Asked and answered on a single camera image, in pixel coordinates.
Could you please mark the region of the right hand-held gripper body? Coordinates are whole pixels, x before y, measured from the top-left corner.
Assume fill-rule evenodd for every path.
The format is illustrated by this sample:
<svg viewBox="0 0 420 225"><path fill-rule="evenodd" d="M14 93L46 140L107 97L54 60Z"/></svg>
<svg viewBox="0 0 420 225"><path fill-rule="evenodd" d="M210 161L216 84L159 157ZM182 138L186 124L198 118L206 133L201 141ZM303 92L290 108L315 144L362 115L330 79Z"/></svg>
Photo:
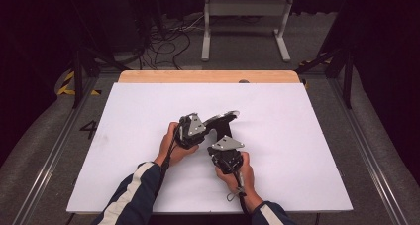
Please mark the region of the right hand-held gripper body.
<svg viewBox="0 0 420 225"><path fill-rule="evenodd" d="M245 145L229 136L222 137L219 141L207 148L213 164L223 174L237 171L243 164L243 158L239 148Z"/></svg>

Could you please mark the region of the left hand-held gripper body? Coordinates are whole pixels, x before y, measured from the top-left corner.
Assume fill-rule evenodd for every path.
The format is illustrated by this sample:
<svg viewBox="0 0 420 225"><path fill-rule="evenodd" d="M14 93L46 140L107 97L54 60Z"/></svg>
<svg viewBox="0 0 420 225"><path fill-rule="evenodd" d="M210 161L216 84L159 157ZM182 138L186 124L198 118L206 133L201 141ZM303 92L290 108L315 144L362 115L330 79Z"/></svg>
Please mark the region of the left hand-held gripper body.
<svg viewBox="0 0 420 225"><path fill-rule="evenodd" d="M206 126L197 113L182 116L175 133L175 141L183 148L190 149L204 141Z"/></svg>

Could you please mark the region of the oval silver photo frame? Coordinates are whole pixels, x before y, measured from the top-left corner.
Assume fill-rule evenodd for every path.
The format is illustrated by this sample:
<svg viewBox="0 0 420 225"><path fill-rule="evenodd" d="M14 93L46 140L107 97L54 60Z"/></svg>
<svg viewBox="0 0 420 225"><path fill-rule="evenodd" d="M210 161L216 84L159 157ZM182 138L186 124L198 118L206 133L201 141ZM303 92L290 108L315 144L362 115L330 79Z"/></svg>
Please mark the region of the oval silver photo frame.
<svg viewBox="0 0 420 225"><path fill-rule="evenodd" d="M224 136L231 137L230 122L237 119L239 115L240 112L234 110L213 116L204 122L204 126L206 127L205 132L209 133L211 130L215 130L217 140L221 140Z"/></svg>

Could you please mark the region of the person's left hand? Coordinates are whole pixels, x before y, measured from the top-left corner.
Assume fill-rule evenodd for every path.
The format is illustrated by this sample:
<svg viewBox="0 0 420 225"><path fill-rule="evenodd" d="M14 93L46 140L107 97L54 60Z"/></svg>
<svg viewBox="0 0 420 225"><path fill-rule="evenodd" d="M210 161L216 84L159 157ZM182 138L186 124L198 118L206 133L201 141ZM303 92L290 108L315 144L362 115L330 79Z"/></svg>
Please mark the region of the person's left hand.
<svg viewBox="0 0 420 225"><path fill-rule="evenodd" d="M176 126L176 122L170 122L167 132L161 140L159 152L157 154L157 157L154 159L154 162L159 166L163 164L169 150L171 150L169 164L173 166L180 162L184 157L195 153L199 148L198 145L195 145L192 148L186 150L181 148L175 141L173 141L172 138Z"/></svg>

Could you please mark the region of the person's right hand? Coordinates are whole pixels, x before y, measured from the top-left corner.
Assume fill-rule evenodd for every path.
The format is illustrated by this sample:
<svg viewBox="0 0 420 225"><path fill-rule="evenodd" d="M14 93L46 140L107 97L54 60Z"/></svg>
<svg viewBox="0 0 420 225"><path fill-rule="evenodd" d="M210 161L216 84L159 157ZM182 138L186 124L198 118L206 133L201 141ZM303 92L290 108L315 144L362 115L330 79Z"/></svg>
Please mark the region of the person's right hand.
<svg viewBox="0 0 420 225"><path fill-rule="evenodd" d="M243 158L243 165L239 169L241 175L241 181L243 182L242 188L245 193L245 201L249 202L258 198L258 195L254 188L254 172L253 168L250 165L249 154L247 152L241 152ZM229 190L233 193L238 191L238 182L232 174L223 174L222 171L218 168L215 168L217 176L223 180Z"/></svg>

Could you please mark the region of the wooden table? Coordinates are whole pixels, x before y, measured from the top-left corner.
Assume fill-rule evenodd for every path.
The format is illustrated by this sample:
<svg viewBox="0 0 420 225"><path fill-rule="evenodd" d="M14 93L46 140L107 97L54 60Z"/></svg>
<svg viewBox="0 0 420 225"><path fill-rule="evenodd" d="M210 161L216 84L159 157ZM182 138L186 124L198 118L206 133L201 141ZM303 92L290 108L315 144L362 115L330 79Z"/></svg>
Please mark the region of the wooden table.
<svg viewBox="0 0 420 225"><path fill-rule="evenodd" d="M293 70L125 70L119 83L299 83Z"/></svg>

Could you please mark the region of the black metal stand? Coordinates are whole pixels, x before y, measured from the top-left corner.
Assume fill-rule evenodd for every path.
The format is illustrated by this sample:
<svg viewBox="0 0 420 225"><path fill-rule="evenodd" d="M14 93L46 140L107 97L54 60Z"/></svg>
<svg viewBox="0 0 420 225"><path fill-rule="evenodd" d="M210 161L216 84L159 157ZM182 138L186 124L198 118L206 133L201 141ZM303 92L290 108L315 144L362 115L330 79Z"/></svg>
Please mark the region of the black metal stand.
<svg viewBox="0 0 420 225"><path fill-rule="evenodd" d="M115 61L94 0L66 1L67 9L70 11L67 18L68 41L73 51L72 69L75 83L73 107L77 108L85 95L83 73L88 77L97 77L100 73L99 63L95 61L97 58L120 71L128 68Z"/></svg>
<svg viewBox="0 0 420 225"><path fill-rule="evenodd" d="M326 61L327 59L331 61L327 69L324 71L328 78L337 78L341 71L344 72L342 96L346 106L351 109L351 90L354 67L352 48L340 48L324 53L309 62L303 63L301 66L295 69L295 72L297 74L306 72Z"/></svg>

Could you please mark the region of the yellow black floor tape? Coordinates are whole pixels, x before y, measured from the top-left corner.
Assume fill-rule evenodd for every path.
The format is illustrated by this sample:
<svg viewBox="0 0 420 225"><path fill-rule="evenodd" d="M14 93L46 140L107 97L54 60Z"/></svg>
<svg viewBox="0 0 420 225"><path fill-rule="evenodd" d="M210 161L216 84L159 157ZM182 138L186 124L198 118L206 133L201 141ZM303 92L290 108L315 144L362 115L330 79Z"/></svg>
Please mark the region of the yellow black floor tape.
<svg viewBox="0 0 420 225"><path fill-rule="evenodd" d="M72 79L74 78L74 71L71 70L65 77L61 87L57 91L57 95L74 95L76 91L74 89L69 89L68 86Z"/></svg>

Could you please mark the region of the white metal stand frame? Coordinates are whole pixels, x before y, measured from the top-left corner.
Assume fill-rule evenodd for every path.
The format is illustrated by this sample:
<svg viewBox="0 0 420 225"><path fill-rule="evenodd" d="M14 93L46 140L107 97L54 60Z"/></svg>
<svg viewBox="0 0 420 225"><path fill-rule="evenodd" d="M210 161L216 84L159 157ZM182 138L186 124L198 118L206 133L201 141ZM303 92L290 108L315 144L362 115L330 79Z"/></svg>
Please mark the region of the white metal stand frame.
<svg viewBox="0 0 420 225"><path fill-rule="evenodd" d="M204 0L204 35L201 60L210 59L211 16L277 16L281 19L279 27L273 30L282 60L290 62L291 58L283 35L293 0Z"/></svg>

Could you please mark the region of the aluminium floor rail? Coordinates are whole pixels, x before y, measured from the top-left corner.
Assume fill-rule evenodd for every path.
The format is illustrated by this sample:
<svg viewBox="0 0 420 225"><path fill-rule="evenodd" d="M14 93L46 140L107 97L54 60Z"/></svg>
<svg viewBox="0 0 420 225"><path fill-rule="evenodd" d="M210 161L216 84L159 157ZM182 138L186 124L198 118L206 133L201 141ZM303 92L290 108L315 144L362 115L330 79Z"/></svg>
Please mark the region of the aluminium floor rail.
<svg viewBox="0 0 420 225"><path fill-rule="evenodd" d="M18 214L16 215L12 225L27 225L31 219L35 208L38 205L48 183L53 175L53 172L56 168L56 165L59 162L59 159L63 153L64 147L67 144L71 130L73 129L75 122L84 107L88 96L90 95L93 87L97 82L96 77L89 77L86 79L86 84L82 88L83 96L80 99L80 102L75 108L70 110L68 117L61 129L52 149L50 150L49 156L44 162L41 170L38 172L38 175L29 191L25 201L23 202Z"/></svg>
<svg viewBox="0 0 420 225"><path fill-rule="evenodd" d="M339 101L341 108L346 115L346 118L352 128L353 133L358 141L358 150L367 167L367 171L371 177L375 189L377 190L382 203L390 217L393 225L409 225L403 211L397 202L394 193L382 172L371 148L368 139L363 133L361 125L352 109L349 109L342 97L342 89L336 79L328 79L328 83Z"/></svg>

